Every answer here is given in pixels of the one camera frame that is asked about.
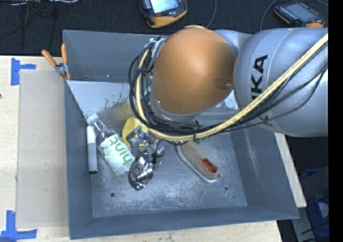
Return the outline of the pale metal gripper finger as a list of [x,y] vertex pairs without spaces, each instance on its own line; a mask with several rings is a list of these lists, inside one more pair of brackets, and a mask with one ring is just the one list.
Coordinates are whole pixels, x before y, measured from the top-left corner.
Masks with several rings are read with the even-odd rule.
[[152,157],[144,156],[144,160],[143,180],[150,181],[155,176],[155,173],[161,164],[160,155],[153,155]]
[[145,187],[146,163],[145,160],[135,159],[129,170],[129,183],[136,190],[140,191]]

